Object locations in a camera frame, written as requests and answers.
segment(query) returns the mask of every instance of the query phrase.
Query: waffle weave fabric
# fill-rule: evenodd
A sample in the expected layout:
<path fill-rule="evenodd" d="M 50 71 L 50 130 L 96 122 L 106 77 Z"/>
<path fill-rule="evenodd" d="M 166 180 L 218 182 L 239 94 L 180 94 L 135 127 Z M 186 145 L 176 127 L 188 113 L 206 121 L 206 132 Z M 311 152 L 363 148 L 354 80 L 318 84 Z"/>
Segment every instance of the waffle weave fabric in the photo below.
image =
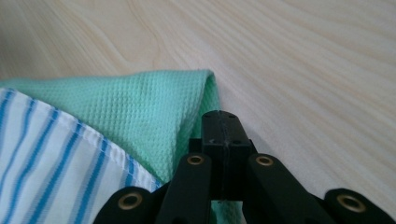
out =
<path fill-rule="evenodd" d="M 219 109 L 209 70 L 154 71 L 121 77 L 0 81 L 65 111 L 123 148 L 163 183 L 171 180 L 201 116 Z M 234 203 L 214 203 L 218 223 L 238 223 Z"/>

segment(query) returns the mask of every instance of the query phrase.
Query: light wood surface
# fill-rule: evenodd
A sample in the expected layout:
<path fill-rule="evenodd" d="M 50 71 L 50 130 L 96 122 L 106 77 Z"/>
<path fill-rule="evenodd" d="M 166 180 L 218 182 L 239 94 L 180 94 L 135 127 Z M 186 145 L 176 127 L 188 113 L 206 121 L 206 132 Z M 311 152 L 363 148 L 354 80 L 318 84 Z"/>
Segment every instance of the light wood surface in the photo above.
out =
<path fill-rule="evenodd" d="M 0 79 L 200 68 L 308 191 L 396 218 L 395 1 L 0 1 Z"/>

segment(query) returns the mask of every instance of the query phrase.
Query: green towel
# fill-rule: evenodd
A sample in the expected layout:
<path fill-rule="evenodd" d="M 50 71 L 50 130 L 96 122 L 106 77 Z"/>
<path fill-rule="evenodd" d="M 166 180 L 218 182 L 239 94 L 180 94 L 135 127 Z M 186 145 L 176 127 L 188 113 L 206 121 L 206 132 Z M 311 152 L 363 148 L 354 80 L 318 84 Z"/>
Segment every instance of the green towel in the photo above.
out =
<path fill-rule="evenodd" d="M 70 77 L 0 81 L 81 119 L 168 182 L 201 135 L 201 116 L 219 109 L 213 73 L 155 71 L 123 77 Z M 234 203 L 213 203 L 218 223 L 238 223 Z"/>

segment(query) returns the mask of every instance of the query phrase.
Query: table surface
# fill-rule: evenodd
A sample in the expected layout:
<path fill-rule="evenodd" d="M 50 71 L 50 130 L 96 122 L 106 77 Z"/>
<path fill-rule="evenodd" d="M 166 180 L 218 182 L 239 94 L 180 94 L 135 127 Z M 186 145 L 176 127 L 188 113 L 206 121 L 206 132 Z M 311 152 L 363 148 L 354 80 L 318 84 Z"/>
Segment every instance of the table surface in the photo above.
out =
<path fill-rule="evenodd" d="M 308 191 L 396 218 L 395 1 L 0 1 L 0 79 L 202 68 Z"/>

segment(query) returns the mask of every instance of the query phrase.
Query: striped cloth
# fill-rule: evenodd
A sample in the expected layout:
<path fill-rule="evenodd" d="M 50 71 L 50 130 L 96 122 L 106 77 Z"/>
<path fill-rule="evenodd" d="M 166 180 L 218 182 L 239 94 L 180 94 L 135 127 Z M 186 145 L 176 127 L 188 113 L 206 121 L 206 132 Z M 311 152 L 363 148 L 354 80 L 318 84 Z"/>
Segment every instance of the striped cloth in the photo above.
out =
<path fill-rule="evenodd" d="M 160 182 L 80 120 L 0 89 L 0 223 L 92 223 L 126 186 Z"/>

